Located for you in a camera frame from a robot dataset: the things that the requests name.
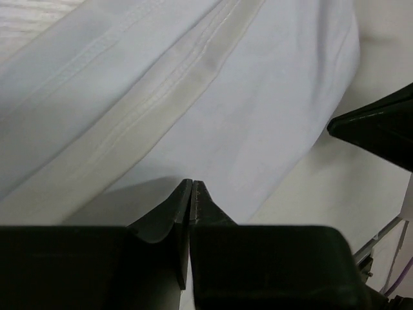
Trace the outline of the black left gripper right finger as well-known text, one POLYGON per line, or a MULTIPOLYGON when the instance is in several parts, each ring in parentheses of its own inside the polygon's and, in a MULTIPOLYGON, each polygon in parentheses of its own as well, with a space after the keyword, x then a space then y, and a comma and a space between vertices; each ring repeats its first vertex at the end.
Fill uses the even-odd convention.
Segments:
POLYGON ((350 247, 334 228, 238 225, 195 181, 190 259, 197 309, 371 309, 350 247))

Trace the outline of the white skirt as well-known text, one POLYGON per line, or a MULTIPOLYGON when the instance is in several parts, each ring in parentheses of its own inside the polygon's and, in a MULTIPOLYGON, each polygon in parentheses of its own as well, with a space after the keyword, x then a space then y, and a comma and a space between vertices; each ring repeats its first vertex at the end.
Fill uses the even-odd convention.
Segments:
POLYGON ((184 178, 246 222, 358 60, 352 1, 2 1, 1 223, 130 223, 184 178))

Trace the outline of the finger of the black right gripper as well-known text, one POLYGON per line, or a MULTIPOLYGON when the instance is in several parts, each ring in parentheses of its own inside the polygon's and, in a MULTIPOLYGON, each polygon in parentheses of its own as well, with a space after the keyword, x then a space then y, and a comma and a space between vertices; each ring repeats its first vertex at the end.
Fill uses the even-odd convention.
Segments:
POLYGON ((330 120, 330 136, 412 170, 412 84, 330 120))

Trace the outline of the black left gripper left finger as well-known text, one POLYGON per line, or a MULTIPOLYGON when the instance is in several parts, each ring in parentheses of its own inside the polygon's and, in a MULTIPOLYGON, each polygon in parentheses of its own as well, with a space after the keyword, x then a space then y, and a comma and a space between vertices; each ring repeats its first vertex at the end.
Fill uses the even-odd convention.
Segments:
POLYGON ((3 226, 2 309, 178 309, 192 181, 127 226, 3 226))

